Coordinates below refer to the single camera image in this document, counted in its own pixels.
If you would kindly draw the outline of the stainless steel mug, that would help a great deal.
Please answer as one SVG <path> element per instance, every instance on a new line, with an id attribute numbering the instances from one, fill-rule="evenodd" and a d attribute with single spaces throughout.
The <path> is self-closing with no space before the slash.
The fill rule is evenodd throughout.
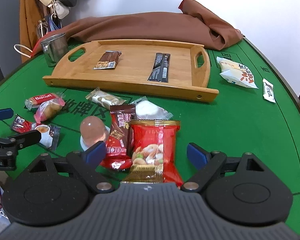
<path id="1" fill-rule="evenodd" d="M 49 67 L 56 66 L 60 59 L 69 51 L 65 33 L 45 38 L 40 42 L 40 45 L 42 46 L 44 57 Z"/>

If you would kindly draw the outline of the pink jelly cup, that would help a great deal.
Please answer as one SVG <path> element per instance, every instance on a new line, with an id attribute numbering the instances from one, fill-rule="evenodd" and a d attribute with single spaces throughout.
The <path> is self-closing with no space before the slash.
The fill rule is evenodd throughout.
<path id="1" fill-rule="evenodd" d="M 80 124 L 80 144 L 85 151 L 99 141 L 107 142 L 110 128 L 96 116 L 86 117 Z"/>

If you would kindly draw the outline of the white red pastry packet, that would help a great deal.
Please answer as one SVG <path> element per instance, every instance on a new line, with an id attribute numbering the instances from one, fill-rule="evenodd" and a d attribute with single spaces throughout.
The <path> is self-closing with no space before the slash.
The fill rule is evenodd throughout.
<path id="1" fill-rule="evenodd" d="M 254 75 L 247 66 L 222 57 L 216 57 L 216 60 L 221 67 L 220 76 L 228 83 L 258 89 Z"/>

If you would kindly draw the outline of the white small handbag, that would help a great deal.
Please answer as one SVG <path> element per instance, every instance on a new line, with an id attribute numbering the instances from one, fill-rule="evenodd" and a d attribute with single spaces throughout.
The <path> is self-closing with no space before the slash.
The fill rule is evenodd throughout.
<path id="1" fill-rule="evenodd" d="M 56 14 L 60 20 L 68 16 L 70 8 L 65 6 L 60 1 L 53 0 L 48 7 L 52 10 L 53 14 Z"/>

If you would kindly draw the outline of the black sachet on tray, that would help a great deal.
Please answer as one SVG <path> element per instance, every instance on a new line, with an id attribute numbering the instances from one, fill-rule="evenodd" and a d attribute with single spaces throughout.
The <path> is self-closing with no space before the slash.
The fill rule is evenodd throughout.
<path id="1" fill-rule="evenodd" d="M 170 54 L 156 53 L 152 72 L 148 81 L 168 83 L 168 69 L 170 65 Z"/>

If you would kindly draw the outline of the brown chocolate bar on tray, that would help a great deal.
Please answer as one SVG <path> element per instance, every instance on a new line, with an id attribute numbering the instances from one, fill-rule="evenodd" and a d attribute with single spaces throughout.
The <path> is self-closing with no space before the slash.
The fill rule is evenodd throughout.
<path id="1" fill-rule="evenodd" d="M 107 50 L 94 66 L 94 70 L 115 69 L 121 54 L 120 51 Z"/>

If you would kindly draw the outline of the red nut snack packet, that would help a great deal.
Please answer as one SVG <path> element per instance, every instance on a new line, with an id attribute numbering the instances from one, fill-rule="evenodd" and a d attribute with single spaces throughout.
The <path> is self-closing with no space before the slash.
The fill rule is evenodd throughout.
<path id="1" fill-rule="evenodd" d="M 174 183 L 183 180 L 175 166 L 175 145 L 180 121 L 134 120 L 130 122 L 131 161 L 125 184 Z"/>

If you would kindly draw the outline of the white translucent candy packet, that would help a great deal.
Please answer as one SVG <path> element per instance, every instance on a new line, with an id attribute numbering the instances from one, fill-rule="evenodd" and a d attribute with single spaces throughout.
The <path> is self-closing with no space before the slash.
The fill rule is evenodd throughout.
<path id="1" fill-rule="evenodd" d="M 138 120 L 170 120 L 173 117 L 172 113 L 150 102 L 146 96 L 138 98 L 130 104 L 135 105 Z"/>

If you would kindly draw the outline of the wooden serving tray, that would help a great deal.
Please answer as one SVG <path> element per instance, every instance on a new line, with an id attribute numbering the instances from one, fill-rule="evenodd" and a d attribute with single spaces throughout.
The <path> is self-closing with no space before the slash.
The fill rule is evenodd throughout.
<path id="1" fill-rule="evenodd" d="M 122 54 L 113 70 L 94 66 L 107 50 Z M 170 54 L 167 82 L 150 81 L 156 53 Z M 210 59 L 202 44 L 162 40 L 100 40 L 70 50 L 43 80 L 48 86 L 96 88 L 166 98 L 212 102 L 219 91 L 208 88 Z"/>

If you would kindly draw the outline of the small white sachet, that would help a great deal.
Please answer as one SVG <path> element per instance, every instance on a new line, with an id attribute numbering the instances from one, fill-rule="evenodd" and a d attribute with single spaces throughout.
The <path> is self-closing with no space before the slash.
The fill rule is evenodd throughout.
<path id="1" fill-rule="evenodd" d="M 269 102 L 276 103 L 273 84 L 266 79 L 263 79 L 262 82 L 263 82 L 263 98 Z"/>

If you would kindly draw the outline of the brown cloth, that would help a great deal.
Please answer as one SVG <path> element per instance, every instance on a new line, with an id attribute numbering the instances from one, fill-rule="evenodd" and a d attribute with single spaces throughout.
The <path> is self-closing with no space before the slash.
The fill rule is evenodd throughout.
<path id="1" fill-rule="evenodd" d="M 142 39 L 202 44 L 222 50 L 243 39 L 231 24 L 195 0 L 183 0 L 180 13 L 144 12 L 138 14 L 87 17 L 49 32 L 45 38 L 64 33 L 87 43 L 98 40 Z"/>

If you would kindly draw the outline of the red brown chocolate bar packet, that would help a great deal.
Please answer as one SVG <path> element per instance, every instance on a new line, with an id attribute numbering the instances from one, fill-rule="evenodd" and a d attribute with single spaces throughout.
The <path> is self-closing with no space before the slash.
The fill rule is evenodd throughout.
<path id="1" fill-rule="evenodd" d="M 111 127 L 106 157 L 101 163 L 104 168 L 125 170 L 131 167 L 129 124 L 135 115 L 134 104 L 110 106 Z"/>

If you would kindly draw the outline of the red Biscoff biscuit packet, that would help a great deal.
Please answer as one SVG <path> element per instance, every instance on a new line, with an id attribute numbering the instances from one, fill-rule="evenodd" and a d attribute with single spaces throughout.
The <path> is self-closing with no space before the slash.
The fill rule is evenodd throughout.
<path id="1" fill-rule="evenodd" d="M 62 93 L 46 93 L 33 96 L 25 100 L 25 108 L 27 108 L 28 110 L 38 108 L 42 103 L 52 99 L 61 98 L 62 96 Z"/>

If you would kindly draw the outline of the pink cake packet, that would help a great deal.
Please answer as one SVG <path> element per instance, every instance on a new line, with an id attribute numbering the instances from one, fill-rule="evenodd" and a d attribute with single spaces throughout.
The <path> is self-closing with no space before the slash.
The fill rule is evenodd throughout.
<path id="1" fill-rule="evenodd" d="M 53 118 L 65 106 L 65 101 L 62 98 L 54 98 L 43 102 L 34 114 L 36 123 L 42 122 Z"/>

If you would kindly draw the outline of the orange brown hanging coat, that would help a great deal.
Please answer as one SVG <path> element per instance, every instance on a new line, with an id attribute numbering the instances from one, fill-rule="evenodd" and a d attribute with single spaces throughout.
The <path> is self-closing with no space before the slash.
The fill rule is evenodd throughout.
<path id="1" fill-rule="evenodd" d="M 48 6 L 43 5 L 39 0 L 20 0 L 19 44 L 22 45 L 20 49 L 22 63 L 29 59 L 28 53 L 38 41 L 37 26 L 47 14 Z"/>

